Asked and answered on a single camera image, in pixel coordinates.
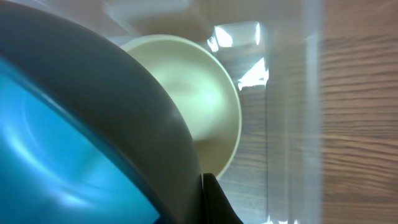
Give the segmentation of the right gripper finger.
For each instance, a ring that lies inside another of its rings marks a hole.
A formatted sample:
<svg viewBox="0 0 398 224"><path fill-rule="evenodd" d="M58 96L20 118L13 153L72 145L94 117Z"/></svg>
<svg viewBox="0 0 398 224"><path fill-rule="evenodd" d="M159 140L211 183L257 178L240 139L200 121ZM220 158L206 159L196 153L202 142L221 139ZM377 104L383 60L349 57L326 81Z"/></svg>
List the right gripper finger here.
<svg viewBox="0 0 398 224"><path fill-rule="evenodd" d="M233 210L216 177L203 174L202 220L206 224L243 224Z"/></svg>

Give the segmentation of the cream bowl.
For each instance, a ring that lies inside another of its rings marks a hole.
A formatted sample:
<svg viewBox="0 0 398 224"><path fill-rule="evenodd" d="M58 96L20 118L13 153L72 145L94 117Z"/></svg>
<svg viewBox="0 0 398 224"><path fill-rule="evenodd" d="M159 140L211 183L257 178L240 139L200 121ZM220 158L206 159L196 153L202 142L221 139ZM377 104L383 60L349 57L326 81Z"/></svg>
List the cream bowl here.
<svg viewBox="0 0 398 224"><path fill-rule="evenodd" d="M193 138L201 173L220 179L238 149L242 110L228 72L208 51L174 35L148 35L121 47L161 84Z"/></svg>

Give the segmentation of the dark blue bowl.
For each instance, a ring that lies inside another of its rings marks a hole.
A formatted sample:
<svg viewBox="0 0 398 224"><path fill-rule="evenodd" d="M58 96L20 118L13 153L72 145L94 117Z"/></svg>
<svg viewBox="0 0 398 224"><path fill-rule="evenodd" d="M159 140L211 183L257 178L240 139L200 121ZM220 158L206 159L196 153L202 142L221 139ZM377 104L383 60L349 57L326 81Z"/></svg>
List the dark blue bowl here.
<svg viewBox="0 0 398 224"><path fill-rule="evenodd" d="M1 222L201 223L182 115L109 40L1 2Z"/></svg>

